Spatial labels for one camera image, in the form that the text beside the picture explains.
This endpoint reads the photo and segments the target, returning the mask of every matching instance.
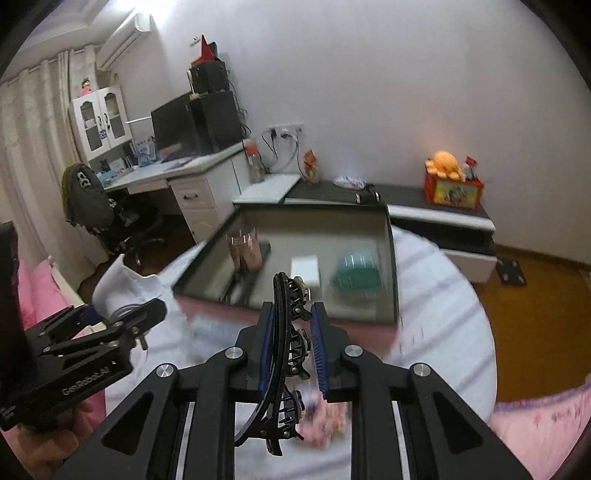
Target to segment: window curtain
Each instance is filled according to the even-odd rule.
[[[73,65],[76,76],[90,78],[94,47],[60,53],[0,85],[0,220],[15,223],[19,256],[28,268],[51,255],[78,288],[107,255],[94,236],[66,222],[61,202],[63,171],[80,162],[68,115],[82,83],[72,79]],[[96,88],[95,77],[91,85]]]

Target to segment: white box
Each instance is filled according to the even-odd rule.
[[[301,277],[310,289],[310,300],[319,298],[320,290],[320,268],[318,257],[291,257],[290,278]]]

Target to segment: red box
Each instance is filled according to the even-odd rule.
[[[480,179],[475,181],[440,179],[436,174],[429,175],[425,172],[427,203],[476,210],[480,206],[483,189],[484,183]]]

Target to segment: ceiling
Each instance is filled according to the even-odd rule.
[[[55,57],[60,51],[101,44],[134,8],[133,0],[63,0],[29,35],[2,81]]]

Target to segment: black metal frame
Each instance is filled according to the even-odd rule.
[[[162,300],[150,300],[105,330],[75,339],[86,315],[100,320],[89,309],[67,307],[24,332],[28,351],[18,375],[0,385],[3,430],[19,423],[39,432],[57,428],[59,414],[131,373],[136,339],[167,312]]]
[[[300,205],[300,204],[280,204],[280,205],[269,205],[265,203],[249,203],[236,206],[232,214],[221,224],[216,232],[207,240],[205,246],[199,251],[195,259],[191,262],[189,267],[184,271],[183,275],[177,280],[173,286],[173,293],[177,297],[187,297],[189,299],[208,301],[211,303],[218,303],[227,306],[228,304],[219,300],[208,299],[193,294],[191,291],[186,289],[187,283],[190,282],[191,277],[195,271],[201,266],[204,259],[210,254],[212,249],[217,245],[224,235],[226,235],[229,227],[245,212],[249,210],[277,210],[278,208],[285,209],[286,211],[294,210],[339,210],[339,211],[350,211],[350,212],[383,212],[384,213],[384,224],[390,225],[390,216],[388,213],[388,207],[386,205],[326,205],[326,204],[314,204],[314,205]],[[399,318],[399,305],[398,305],[398,276],[396,271],[396,253],[394,249],[394,237],[392,235],[392,229],[388,228],[388,235],[390,241],[390,255],[391,255],[391,268],[392,268],[392,295],[393,295],[393,307],[394,307],[394,324],[398,323]],[[246,310],[257,310],[250,307],[233,306],[235,308],[242,308]]]
[[[297,285],[283,273],[274,278],[274,293],[275,304],[264,304],[259,322],[241,330],[236,347],[195,367],[179,371],[164,364],[154,370],[54,480],[176,478],[190,402],[195,408],[184,479],[233,479],[234,448],[246,438],[265,438],[269,451],[280,455],[279,440],[299,436],[295,424],[301,412],[292,410],[288,426],[277,413],[281,402],[284,408],[295,406],[285,402],[283,382],[289,374],[291,321],[301,318],[303,304]],[[412,480],[531,480],[517,458],[428,365],[394,367],[349,345],[347,333],[330,325],[322,303],[311,309],[311,330],[325,399],[352,403],[353,480],[402,479],[393,401],[400,408]],[[234,437],[237,401],[259,408]],[[4,453],[0,448],[0,458]]]

